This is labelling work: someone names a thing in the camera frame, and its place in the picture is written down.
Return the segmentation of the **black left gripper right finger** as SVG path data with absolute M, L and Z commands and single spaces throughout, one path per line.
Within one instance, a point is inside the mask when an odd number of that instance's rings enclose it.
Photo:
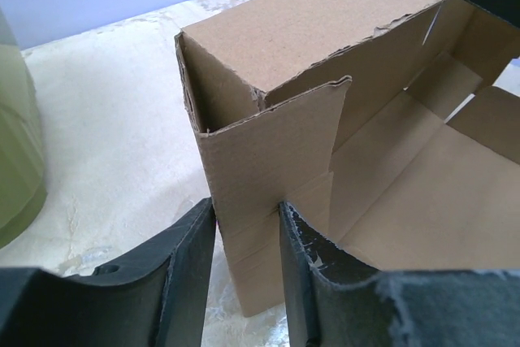
M 516 346 L 516 270 L 381 271 L 279 204 L 293 346 Z

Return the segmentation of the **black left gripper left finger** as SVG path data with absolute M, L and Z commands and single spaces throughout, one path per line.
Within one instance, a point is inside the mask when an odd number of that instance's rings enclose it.
M 215 211 L 204 198 L 92 275 L 4 267 L 1 344 L 199 346 L 214 245 Z

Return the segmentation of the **cardboard box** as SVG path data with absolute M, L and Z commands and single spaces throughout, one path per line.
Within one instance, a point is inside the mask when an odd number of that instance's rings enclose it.
M 519 266 L 519 28 L 465 0 L 251 0 L 175 37 L 242 313 L 278 205 L 381 270 Z

